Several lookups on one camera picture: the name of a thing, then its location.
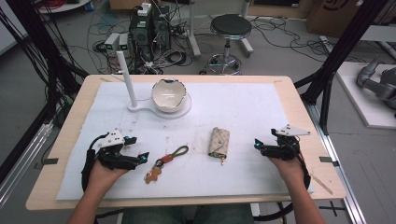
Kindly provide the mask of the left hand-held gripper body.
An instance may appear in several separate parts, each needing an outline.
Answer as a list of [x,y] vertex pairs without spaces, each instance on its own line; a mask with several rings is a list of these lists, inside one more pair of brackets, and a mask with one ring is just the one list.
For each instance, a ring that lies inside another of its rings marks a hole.
[[137,158],[124,156],[120,153],[125,147],[123,137],[119,130],[114,130],[104,137],[96,155],[103,166],[111,170],[134,170],[138,165]]

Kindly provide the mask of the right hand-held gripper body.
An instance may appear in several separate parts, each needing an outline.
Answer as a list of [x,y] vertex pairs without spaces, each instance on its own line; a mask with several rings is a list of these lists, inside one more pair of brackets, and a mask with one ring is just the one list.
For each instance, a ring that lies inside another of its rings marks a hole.
[[265,157],[281,159],[283,161],[292,160],[301,153],[299,136],[310,135],[311,132],[290,126],[287,124],[285,127],[276,129],[279,136],[276,136],[276,146],[264,145],[261,154]]

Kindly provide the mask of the person's right hand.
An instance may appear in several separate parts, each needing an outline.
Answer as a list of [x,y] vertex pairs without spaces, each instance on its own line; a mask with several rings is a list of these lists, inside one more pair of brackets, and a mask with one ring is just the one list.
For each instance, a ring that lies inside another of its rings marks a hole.
[[297,159],[282,161],[281,159],[270,158],[269,161],[274,164],[288,188],[305,189],[304,171]]

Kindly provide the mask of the person's left hand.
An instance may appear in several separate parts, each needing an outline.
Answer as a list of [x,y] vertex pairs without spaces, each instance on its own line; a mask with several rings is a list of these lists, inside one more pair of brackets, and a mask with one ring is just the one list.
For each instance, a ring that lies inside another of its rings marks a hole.
[[116,181],[127,174],[128,170],[124,169],[109,169],[96,161],[92,167],[88,187],[86,193],[93,193],[94,195],[105,195]]

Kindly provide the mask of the beige quilted key pouch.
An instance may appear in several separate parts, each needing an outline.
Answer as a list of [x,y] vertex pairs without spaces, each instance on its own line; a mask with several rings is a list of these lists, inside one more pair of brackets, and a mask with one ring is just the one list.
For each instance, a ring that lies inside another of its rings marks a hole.
[[215,127],[212,130],[209,142],[208,156],[220,159],[220,164],[223,165],[227,159],[229,141],[230,132],[228,130]]

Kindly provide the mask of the white table mat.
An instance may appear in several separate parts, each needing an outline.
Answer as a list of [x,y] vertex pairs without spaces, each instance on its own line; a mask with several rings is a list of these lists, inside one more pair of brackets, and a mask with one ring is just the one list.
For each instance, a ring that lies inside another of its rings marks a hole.
[[[189,83],[190,112],[180,119],[161,119],[151,112],[131,112],[121,82],[100,85],[72,149],[57,197],[77,200],[82,195],[81,170],[90,145],[100,146],[100,135],[120,130],[137,138],[122,154],[148,152],[148,161],[121,177],[107,193],[109,199],[187,198],[204,196],[285,195],[286,186],[275,166],[255,149],[255,139],[274,145],[271,129],[288,124],[272,84]],[[228,130],[227,159],[208,156],[215,127]],[[189,151],[166,163],[157,181],[147,184],[146,173],[159,158],[181,146]]]

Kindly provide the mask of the black tape piece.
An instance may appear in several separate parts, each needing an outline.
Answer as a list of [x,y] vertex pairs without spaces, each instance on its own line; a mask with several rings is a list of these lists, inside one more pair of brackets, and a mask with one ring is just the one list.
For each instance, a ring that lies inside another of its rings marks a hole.
[[34,165],[34,169],[41,170],[45,165],[57,164],[59,158],[44,159]]
[[340,165],[339,161],[334,161],[331,157],[322,157],[322,156],[320,156],[319,160],[321,162],[331,163],[334,167],[338,167]]

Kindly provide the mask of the white eggshell-shaped bowl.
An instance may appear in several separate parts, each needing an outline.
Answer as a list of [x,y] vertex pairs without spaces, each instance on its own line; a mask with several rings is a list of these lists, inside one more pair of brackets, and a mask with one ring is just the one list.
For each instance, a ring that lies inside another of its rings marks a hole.
[[160,79],[151,90],[151,99],[157,109],[164,113],[179,111],[185,103],[187,89],[177,79]]

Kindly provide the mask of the person's legs in jeans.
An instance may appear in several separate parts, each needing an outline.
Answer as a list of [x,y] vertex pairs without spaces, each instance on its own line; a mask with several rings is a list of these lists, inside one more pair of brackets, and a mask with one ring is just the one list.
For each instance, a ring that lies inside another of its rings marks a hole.
[[[123,211],[121,224],[187,224],[182,206],[136,207]],[[254,224],[249,204],[198,205],[192,224]]]

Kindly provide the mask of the black tape cross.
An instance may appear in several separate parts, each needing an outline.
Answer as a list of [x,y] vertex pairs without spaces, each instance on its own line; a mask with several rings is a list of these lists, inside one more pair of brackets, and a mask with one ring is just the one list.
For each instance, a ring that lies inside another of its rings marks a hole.
[[329,201],[328,205],[320,205],[318,208],[321,209],[321,210],[332,211],[332,213],[333,213],[333,215],[335,217],[339,216],[339,212],[345,212],[346,211],[345,207],[335,206],[333,201]]

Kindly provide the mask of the white platform board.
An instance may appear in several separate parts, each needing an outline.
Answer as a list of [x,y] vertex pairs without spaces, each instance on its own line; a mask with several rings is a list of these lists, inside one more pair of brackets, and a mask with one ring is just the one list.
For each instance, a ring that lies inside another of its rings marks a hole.
[[364,66],[366,63],[345,62],[338,69],[337,77],[367,127],[396,130],[396,110],[356,84],[358,73]]

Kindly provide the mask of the grey metal table leg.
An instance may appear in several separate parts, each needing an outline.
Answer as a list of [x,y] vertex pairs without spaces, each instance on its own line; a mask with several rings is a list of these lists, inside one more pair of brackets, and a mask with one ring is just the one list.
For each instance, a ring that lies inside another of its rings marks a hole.
[[195,59],[202,56],[194,34],[194,3],[195,0],[189,0],[189,30],[187,32],[191,50]]
[[250,57],[251,54],[254,52],[253,47],[251,47],[250,43],[248,42],[248,36],[250,35],[252,29],[251,24],[248,22],[247,19],[250,2],[251,0],[243,0],[243,5],[240,13],[240,18],[243,20],[244,32],[245,32],[243,34],[243,38],[241,39],[241,44],[247,53],[247,57]]

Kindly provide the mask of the black computer tower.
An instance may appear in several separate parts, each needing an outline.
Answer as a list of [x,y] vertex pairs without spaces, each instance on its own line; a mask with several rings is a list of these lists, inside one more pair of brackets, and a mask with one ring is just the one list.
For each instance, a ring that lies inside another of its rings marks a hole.
[[159,4],[151,4],[147,16],[138,16],[138,6],[133,13],[129,26],[136,63],[152,62],[154,53],[165,52],[171,48],[170,39],[170,8]]

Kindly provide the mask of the black round stool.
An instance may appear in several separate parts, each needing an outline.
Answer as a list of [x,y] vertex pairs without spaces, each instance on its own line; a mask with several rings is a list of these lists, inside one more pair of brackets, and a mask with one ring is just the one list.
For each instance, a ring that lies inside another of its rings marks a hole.
[[199,74],[206,75],[210,70],[219,75],[240,75],[242,62],[230,53],[231,41],[243,40],[249,36],[252,30],[251,23],[237,14],[225,14],[212,20],[210,30],[214,35],[224,38],[226,42],[223,52],[212,55]]

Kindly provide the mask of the cardboard box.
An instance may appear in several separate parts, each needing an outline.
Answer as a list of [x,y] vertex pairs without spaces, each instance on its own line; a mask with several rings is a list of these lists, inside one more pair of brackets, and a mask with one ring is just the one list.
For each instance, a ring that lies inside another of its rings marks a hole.
[[340,37],[360,5],[359,0],[314,0],[306,19],[307,32]]

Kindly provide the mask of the white power adapter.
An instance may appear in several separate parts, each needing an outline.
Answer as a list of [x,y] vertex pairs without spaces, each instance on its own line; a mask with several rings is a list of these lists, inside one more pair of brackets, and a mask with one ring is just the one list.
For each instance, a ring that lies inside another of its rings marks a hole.
[[151,11],[151,3],[142,3],[141,7],[137,11],[138,16],[147,16]]

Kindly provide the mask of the keychain with green loop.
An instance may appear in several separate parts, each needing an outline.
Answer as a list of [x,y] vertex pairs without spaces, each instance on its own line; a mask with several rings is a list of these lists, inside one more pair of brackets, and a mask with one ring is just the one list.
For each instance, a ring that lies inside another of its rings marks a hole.
[[146,176],[144,178],[145,182],[149,184],[150,182],[157,181],[159,175],[162,173],[162,168],[166,163],[172,161],[175,157],[186,154],[188,151],[188,146],[181,146],[177,148],[173,153],[167,154],[156,160],[152,168],[146,173]]

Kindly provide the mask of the aluminium rail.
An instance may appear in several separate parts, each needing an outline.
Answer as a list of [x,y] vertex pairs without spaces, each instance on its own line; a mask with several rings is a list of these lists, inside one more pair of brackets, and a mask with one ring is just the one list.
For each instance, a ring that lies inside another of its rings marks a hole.
[[42,124],[33,136],[28,138],[27,145],[22,148],[22,153],[16,163],[0,184],[0,210],[6,205],[9,197],[19,182],[26,174],[36,155],[47,142],[53,130],[53,124]]
[[360,205],[355,197],[352,187],[350,186],[344,168],[337,155],[336,149],[332,143],[332,139],[327,135],[319,125],[319,112],[314,105],[307,105],[306,110],[313,121],[319,138],[321,139],[326,151],[331,158],[332,165],[335,168],[336,173],[340,177],[341,183],[346,190],[346,197],[343,199],[343,203],[346,208],[346,212],[352,224],[367,224],[366,219],[361,211]]

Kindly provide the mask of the white stand with post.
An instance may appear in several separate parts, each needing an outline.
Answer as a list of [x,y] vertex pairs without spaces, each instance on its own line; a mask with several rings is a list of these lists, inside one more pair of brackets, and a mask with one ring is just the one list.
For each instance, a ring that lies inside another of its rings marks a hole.
[[120,72],[122,73],[123,76],[123,82],[125,83],[126,89],[129,94],[130,103],[128,104],[128,109],[131,112],[135,113],[141,111],[148,111],[161,119],[180,119],[190,112],[192,107],[192,102],[191,102],[191,96],[189,95],[188,91],[184,105],[179,111],[174,113],[164,113],[159,109],[157,109],[153,100],[151,99],[151,91],[149,94],[149,98],[138,100],[134,92],[133,80],[132,77],[130,76],[127,63],[125,61],[124,53],[122,50],[118,50],[116,52],[116,55],[120,63]]

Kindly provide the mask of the black frame post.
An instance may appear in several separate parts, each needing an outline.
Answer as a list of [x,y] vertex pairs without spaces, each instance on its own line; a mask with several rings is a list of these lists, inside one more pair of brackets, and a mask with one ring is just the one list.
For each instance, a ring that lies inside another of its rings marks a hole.
[[79,68],[72,56],[67,61],[56,47],[47,28],[40,18],[38,9],[33,0],[6,0],[7,5],[17,17],[22,27],[28,34],[31,42],[22,36],[18,28],[6,16],[0,8],[0,22],[15,38],[24,54],[32,63],[39,78],[46,86],[46,104],[22,136],[18,144],[8,154],[5,161],[0,165],[0,184],[2,184],[11,169],[16,165],[27,146],[27,140],[33,133],[56,114],[56,106],[66,97],[75,97],[81,88],[77,77],[84,79],[89,75],[87,71]]
[[328,116],[333,78],[387,2],[388,0],[363,0],[358,12],[352,18],[323,65],[312,75],[294,83],[296,89],[309,84],[307,90],[301,94],[301,99],[308,105],[314,105],[318,97],[322,95],[318,123],[326,135],[329,134]]

